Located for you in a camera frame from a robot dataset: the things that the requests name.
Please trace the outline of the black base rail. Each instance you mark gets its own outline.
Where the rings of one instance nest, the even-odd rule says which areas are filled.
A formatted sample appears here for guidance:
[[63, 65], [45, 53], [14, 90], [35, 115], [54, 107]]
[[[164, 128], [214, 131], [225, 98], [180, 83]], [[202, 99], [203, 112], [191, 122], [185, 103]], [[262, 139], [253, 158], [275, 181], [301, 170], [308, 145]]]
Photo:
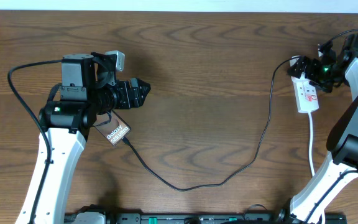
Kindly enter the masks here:
[[244, 214], [144, 214], [111, 213], [96, 205], [83, 207], [77, 213], [66, 214], [64, 223], [109, 224], [217, 224], [217, 223], [283, 223], [268, 210], [247, 210]]

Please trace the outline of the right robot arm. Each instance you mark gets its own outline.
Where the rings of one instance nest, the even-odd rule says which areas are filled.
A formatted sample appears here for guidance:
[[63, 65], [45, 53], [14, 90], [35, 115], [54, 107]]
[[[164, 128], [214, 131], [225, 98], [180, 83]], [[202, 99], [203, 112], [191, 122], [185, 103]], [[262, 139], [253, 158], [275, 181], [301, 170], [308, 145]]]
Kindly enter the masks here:
[[351, 89], [352, 103], [332, 128], [326, 142], [323, 164], [302, 191], [279, 211], [276, 223], [326, 223], [325, 208], [352, 180], [358, 178], [358, 29], [342, 33], [345, 41], [340, 54], [333, 40], [319, 45], [318, 58], [293, 56], [287, 70], [299, 106], [316, 103], [315, 90], [326, 93], [342, 84]]

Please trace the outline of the white power strip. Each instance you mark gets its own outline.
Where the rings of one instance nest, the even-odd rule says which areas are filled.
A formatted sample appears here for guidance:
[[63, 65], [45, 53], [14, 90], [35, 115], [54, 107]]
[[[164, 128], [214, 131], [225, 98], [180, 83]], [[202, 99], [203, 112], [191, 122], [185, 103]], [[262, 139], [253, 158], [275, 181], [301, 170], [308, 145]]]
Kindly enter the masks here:
[[311, 114], [319, 109], [316, 88], [302, 72], [300, 78], [291, 76], [293, 82], [297, 110], [301, 114]]

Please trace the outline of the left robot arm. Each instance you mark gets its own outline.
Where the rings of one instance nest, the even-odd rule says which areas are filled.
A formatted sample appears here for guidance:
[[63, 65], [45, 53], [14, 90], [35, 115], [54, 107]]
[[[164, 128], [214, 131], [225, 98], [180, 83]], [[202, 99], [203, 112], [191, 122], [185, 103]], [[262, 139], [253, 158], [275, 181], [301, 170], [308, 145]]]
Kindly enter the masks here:
[[124, 53], [64, 55], [62, 81], [50, 91], [35, 123], [39, 151], [17, 223], [63, 223], [77, 162], [91, 128], [113, 146], [131, 131], [115, 110], [139, 108], [151, 86], [138, 79], [120, 81]]

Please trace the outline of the Galaxy S25 Ultra smartphone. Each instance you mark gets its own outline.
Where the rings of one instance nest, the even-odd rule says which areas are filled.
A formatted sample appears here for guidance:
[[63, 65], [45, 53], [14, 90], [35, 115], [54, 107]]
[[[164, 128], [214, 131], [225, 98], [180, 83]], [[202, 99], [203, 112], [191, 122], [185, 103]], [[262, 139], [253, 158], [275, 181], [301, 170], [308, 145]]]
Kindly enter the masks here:
[[114, 111], [97, 115], [94, 127], [113, 146], [118, 144], [131, 131], [131, 127]]

